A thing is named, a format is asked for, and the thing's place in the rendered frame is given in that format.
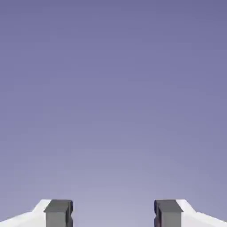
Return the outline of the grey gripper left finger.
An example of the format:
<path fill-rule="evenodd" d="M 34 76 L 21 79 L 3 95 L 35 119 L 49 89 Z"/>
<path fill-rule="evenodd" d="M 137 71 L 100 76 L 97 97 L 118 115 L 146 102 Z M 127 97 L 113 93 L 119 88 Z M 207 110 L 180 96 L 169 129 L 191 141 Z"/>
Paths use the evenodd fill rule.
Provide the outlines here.
<path fill-rule="evenodd" d="M 0 227 L 73 227 L 73 201 L 42 199 L 33 210 L 0 222 Z"/>

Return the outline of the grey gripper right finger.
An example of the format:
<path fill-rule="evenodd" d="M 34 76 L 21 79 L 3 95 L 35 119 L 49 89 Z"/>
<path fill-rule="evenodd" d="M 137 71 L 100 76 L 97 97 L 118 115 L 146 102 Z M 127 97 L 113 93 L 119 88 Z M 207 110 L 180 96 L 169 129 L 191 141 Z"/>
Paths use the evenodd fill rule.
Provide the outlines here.
<path fill-rule="evenodd" d="M 185 199 L 154 201 L 154 227 L 227 227 L 227 221 L 197 212 Z"/>

